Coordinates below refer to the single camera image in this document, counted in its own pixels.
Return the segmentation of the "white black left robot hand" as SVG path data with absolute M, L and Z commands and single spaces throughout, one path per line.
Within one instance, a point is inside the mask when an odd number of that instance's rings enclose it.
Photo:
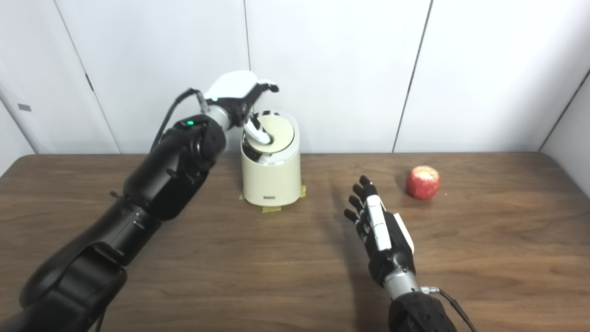
M 215 120 L 223 131 L 243 128 L 257 143 L 269 145 L 273 137 L 253 112 L 255 103 L 267 91 L 277 93 L 279 87 L 270 80 L 257 78 L 249 70 L 226 73 L 205 92 L 206 106 L 202 113 Z

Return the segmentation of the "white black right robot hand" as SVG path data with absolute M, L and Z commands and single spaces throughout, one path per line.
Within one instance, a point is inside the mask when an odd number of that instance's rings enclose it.
M 369 257 L 369 273 L 379 286 L 396 269 L 415 273 L 413 244 L 407 228 L 388 212 L 376 186 L 366 176 L 352 187 L 348 202 L 354 210 L 345 209 L 345 217 L 352 221 Z

